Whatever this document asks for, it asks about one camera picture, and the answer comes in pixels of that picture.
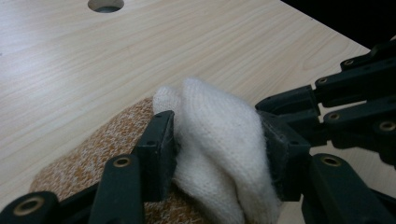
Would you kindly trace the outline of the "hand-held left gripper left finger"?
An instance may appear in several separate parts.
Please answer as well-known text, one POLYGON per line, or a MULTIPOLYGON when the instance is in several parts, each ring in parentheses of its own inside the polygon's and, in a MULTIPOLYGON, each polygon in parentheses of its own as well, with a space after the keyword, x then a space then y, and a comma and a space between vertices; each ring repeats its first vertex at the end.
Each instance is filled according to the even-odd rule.
POLYGON ((144 202, 164 201, 171 186, 177 166, 174 115, 172 110, 155 114, 134 147, 144 202))

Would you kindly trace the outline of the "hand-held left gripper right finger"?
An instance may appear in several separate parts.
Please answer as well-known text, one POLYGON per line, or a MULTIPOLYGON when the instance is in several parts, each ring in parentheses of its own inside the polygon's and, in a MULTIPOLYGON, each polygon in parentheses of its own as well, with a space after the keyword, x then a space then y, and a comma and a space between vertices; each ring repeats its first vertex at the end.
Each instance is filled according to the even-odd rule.
POLYGON ((276 194, 282 202, 298 202, 301 197, 303 166, 310 144, 277 116, 259 113, 267 145, 267 158, 276 194))

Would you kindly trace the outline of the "brown knitted sock white toe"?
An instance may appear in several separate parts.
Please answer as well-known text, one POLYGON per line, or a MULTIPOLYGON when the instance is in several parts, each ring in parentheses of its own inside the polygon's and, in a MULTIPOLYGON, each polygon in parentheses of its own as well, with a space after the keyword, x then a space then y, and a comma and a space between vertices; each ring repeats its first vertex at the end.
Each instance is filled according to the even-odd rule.
POLYGON ((261 119, 242 100, 188 78, 177 111, 177 185, 219 224, 275 224, 261 119))
MULTIPOLYGON (((30 190, 49 190, 66 199, 93 185, 108 159, 132 150, 153 114, 167 109, 179 113, 181 104, 180 91, 160 88, 152 98, 123 110, 81 145, 43 168, 30 190)), ((166 201, 145 204, 147 223, 244 224, 234 182, 204 155, 198 143, 182 134, 186 130, 177 114, 175 134, 180 151, 175 185, 166 201)))

